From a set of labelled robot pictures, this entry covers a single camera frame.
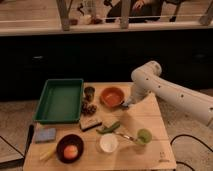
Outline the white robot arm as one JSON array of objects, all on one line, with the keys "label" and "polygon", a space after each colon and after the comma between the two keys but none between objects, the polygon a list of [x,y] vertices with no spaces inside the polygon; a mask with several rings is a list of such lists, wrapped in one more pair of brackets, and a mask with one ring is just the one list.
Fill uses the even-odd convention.
[{"label": "white robot arm", "polygon": [[125,107],[143,100],[149,91],[178,109],[185,110],[213,130],[213,97],[166,81],[160,77],[162,68],[157,61],[149,61],[131,73],[133,84]]}]

